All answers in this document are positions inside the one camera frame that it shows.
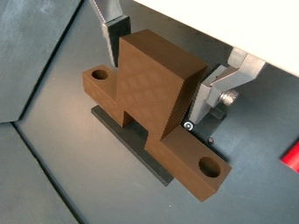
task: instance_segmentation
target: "wooden block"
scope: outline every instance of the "wooden block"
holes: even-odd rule
[[[84,89],[120,125],[148,131],[146,149],[199,200],[219,189],[230,166],[180,122],[207,64],[146,30],[120,39],[119,74],[105,66],[83,75]]]

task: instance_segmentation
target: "hole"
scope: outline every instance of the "hole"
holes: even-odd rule
[[[108,73],[104,70],[95,70],[91,75],[99,81],[103,81],[108,77]]]
[[[216,178],[220,175],[220,165],[211,157],[203,157],[199,162],[202,173],[210,177]]]

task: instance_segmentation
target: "white panel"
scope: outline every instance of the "white panel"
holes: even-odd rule
[[[299,77],[298,1],[136,1]]]

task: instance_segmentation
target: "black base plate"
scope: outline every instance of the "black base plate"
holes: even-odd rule
[[[144,167],[162,183],[168,186],[174,180],[174,176],[146,151],[147,130],[144,127],[136,121],[132,121],[124,128],[122,128],[100,106],[92,108],[91,113],[104,124],[122,144],[130,149]]]
[[[211,147],[212,139],[211,134],[220,126],[228,112],[228,106],[223,103],[219,103],[215,108],[210,110],[210,113],[203,117],[198,124],[194,124],[191,134],[208,146]],[[186,113],[186,116],[182,120],[182,126],[186,122],[190,121],[190,110]]]

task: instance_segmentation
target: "red object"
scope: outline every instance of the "red object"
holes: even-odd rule
[[[299,142],[294,148],[287,152],[282,159],[283,163],[296,172],[299,172]]]

